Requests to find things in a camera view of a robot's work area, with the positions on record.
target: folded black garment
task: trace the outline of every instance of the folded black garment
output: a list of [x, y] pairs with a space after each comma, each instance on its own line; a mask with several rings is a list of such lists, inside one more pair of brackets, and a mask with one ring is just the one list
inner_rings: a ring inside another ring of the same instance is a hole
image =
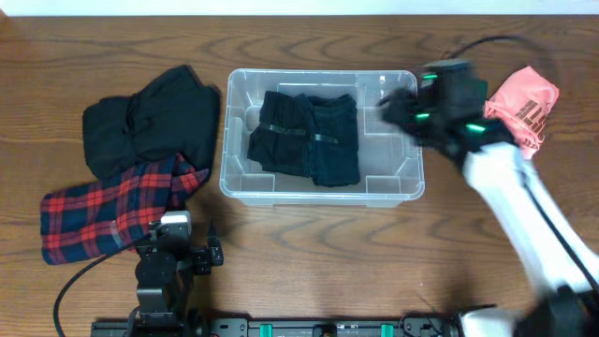
[[85, 162], [100, 180], [176, 153], [212, 172], [219, 113], [219, 93], [191, 67], [174, 67], [139, 93], [103, 98], [85, 110]]
[[313, 105], [310, 131], [316, 135], [308, 143], [314, 184], [333, 187], [359, 183], [356, 101], [350, 95], [331, 100], [308, 98]]
[[312, 177], [316, 185], [359, 183], [356, 101], [267, 92], [247, 157], [269, 172]]

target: black cord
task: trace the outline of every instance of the black cord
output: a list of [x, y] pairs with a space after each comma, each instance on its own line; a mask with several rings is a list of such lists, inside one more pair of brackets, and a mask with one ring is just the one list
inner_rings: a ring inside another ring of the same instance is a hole
[[77, 281], [84, 273], [86, 273], [88, 270], [90, 270], [91, 268], [97, 266], [98, 264], [106, 261], [107, 259], [121, 253], [124, 250], [127, 250], [129, 248], [132, 248], [136, 243], [142, 241], [142, 240], [147, 240], [150, 239], [150, 234], [146, 234], [145, 236], [133, 240], [132, 242], [124, 245], [123, 247], [119, 248], [117, 251], [110, 253], [108, 255], [104, 255], [103, 257], [97, 259], [96, 261], [90, 263], [89, 265], [87, 265], [85, 268], [83, 268], [82, 270], [80, 270], [78, 273], [75, 274], [75, 276], [71, 277], [70, 280], [68, 280], [68, 282], [66, 283], [66, 285], [63, 287], [63, 290], [60, 291], [60, 293], [58, 294], [58, 297], [56, 298], [56, 301], [54, 302], [54, 310], [53, 310], [53, 317], [54, 317], [54, 327], [56, 327], [56, 332], [58, 333], [58, 336], [60, 337], [65, 337], [65, 332], [63, 331], [63, 327], [61, 327], [60, 325], [60, 319], [58, 318], [58, 309], [60, 308], [60, 302], [63, 300], [63, 297], [66, 294], [66, 291], [73, 286], [73, 284], [75, 283], [75, 281]]
[[453, 59], [457, 58], [466, 51], [470, 50], [473, 47], [476, 47], [479, 44], [493, 42], [493, 41], [514, 41], [523, 45], [524, 47], [534, 51], [539, 58], [539, 67], [543, 70], [547, 71], [547, 76], [554, 83], [558, 83], [558, 72], [557, 67], [555, 66], [553, 60], [549, 57], [548, 51], [541, 47], [540, 45], [532, 42], [530, 39], [521, 36], [512, 36], [512, 35], [504, 35], [504, 36], [491, 36], [491, 37], [482, 37], [476, 41], [470, 42], [467, 45], [461, 47], [460, 49], [453, 51], [449, 54], [447, 58]]
[[138, 317], [140, 305], [138, 305], [135, 309], [131, 311], [129, 317], [127, 318], [127, 333], [124, 337], [131, 337], [133, 335], [133, 330], [135, 328], [135, 320]]
[[524, 184], [524, 188], [526, 189], [526, 192], [528, 192], [529, 197], [531, 197], [531, 199], [533, 200], [534, 206], [536, 206], [536, 209], [541, 213], [541, 216], [543, 216], [543, 219], [545, 220], [545, 222], [547, 223], [547, 225], [553, 232], [553, 235], [555, 235], [555, 237], [558, 239], [558, 241], [562, 244], [563, 249], [570, 256], [570, 258], [572, 258], [572, 261], [574, 261], [574, 264], [576, 264], [577, 267], [580, 269], [580, 271], [582, 271], [582, 274], [587, 279], [587, 282], [589, 282], [589, 284], [591, 284], [591, 288], [592, 288], [592, 290], [594, 290], [595, 296], [599, 295], [599, 284], [597, 284], [597, 280], [595, 280], [595, 278], [592, 276], [592, 274], [587, 270], [587, 268], [584, 266], [584, 263], [582, 263], [582, 261], [580, 260], [580, 257], [578, 257], [578, 255], [572, 249], [570, 244], [568, 244], [568, 242], [562, 236], [562, 233], [560, 233], [560, 231], [555, 227], [553, 222], [551, 222], [549, 217], [545, 214], [545, 211], [543, 211], [543, 208], [541, 207], [541, 205], [534, 198], [533, 191], [531, 191], [530, 187], [526, 183]]

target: black strap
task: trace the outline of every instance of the black strap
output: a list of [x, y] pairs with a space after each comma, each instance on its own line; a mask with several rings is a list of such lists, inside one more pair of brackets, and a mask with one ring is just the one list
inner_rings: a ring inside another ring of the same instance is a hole
[[[268, 125], [266, 123], [260, 123], [259, 127], [269, 130], [269, 131], [274, 131], [276, 133], [280, 133], [283, 135], [304, 136], [307, 132], [304, 129], [293, 129], [293, 128], [287, 129], [287, 128], [280, 127], [277, 125]], [[339, 144], [339, 141], [336, 138], [327, 136], [327, 135], [314, 134], [314, 135], [310, 136], [310, 139], [316, 140], [316, 141], [325, 141], [325, 142], [329, 142], [329, 143], [333, 143], [333, 144]]]

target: folded clothes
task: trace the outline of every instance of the folded clothes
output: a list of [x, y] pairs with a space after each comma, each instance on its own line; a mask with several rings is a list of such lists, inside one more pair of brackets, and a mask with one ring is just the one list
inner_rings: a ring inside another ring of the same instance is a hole
[[82, 261], [143, 237], [166, 211], [182, 210], [208, 173], [176, 154], [46, 195], [39, 207], [44, 260], [50, 265]]
[[98, 179], [176, 153], [196, 169], [212, 169], [219, 112], [218, 92], [191, 67], [174, 67], [137, 94], [85, 110], [85, 162]]
[[356, 101], [267, 92], [247, 157], [269, 172], [312, 177], [316, 185], [359, 183]]
[[308, 100], [310, 131], [320, 138], [307, 143], [312, 164], [307, 167], [314, 184], [334, 187], [359, 183], [356, 101], [350, 95], [330, 100], [310, 96]]
[[485, 117], [499, 118], [512, 132], [524, 158], [539, 151], [543, 129], [560, 90], [530, 66], [512, 74], [485, 104]]
[[304, 106], [288, 95], [266, 92], [260, 125], [250, 135], [247, 157], [268, 172], [308, 177], [304, 169], [304, 145], [309, 141]]

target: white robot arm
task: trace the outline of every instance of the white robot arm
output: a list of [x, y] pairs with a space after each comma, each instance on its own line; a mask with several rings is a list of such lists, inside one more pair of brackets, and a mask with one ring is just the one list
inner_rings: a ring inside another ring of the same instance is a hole
[[398, 89], [379, 102], [383, 119], [456, 164], [499, 220], [538, 297], [526, 316], [494, 308], [463, 315], [464, 336], [589, 335], [588, 321], [599, 326], [599, 258], [568, 225], [510, 131], [482, 116], [487, 84], [456, 59], [424, 65], [418, 76], [418, 93]]
[[[489, 204], [539, 300], [569, 286], [597, 293], [599, 258], [568, 225], [531, 161], [506, 142], [466, 155], [466, 182]], [[496, 308], [461, 317], [465, 337], [512, 337], [522, 316]]]

